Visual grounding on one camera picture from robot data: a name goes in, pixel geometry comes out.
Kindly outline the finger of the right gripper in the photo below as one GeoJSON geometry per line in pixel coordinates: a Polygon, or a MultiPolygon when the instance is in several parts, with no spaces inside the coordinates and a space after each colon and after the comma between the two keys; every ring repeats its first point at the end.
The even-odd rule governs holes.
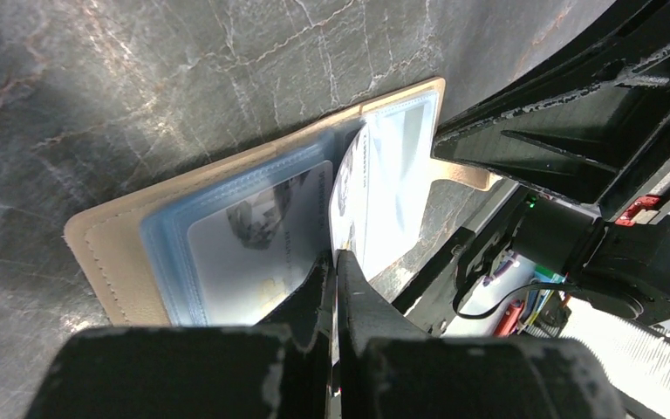
{"type": "Polygon", "coordinates": [[[432,154],[600,204],[670,125],[670,1],[616,1],[560,51],[450,120],[432,154]]]}

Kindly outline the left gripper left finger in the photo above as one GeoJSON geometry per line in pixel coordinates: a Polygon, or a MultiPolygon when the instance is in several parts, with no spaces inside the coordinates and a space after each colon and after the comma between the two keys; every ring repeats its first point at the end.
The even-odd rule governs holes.
{"type": "Polygon", "coordinates": [[[332,259],[253,326],[103,326],[59,350],[29,418],[325,418],[332,259]]]}

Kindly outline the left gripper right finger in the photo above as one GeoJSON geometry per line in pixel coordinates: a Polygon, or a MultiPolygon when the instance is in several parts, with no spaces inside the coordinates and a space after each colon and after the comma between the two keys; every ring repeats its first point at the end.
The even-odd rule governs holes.
{"type": "Polygon", "coordinates": [[[569,339],[429,336],[336,263],[345,418],[623,418],[593,353],[569,339]]]}

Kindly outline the silver credit card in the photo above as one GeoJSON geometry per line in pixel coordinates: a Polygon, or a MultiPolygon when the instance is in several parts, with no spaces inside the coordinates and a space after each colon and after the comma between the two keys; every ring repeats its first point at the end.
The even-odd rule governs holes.
{"type": "Polygon", "coordinates": [[[366,256],[366,163],[370,132],[363,126],[338,167],[329,206],[332,252],[351,251],[363,265],[366,256]]]}
{"type": "Polygon", "coordinates": [[[202,324],[255,324],[303,284],[329,248],[332,182],[322,161],[189,226],[202,324]]]}

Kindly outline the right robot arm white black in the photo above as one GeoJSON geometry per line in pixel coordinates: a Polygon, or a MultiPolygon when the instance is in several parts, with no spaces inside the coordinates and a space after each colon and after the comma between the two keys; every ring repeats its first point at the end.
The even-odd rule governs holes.
{"type": "Polygon", "coordinates": [[[453,308],[513,251],[558,290],[670,319],[670,1],[617,1],[561,51],[439,130],[435,158],[518,189],[458,245],[453,308]]]}

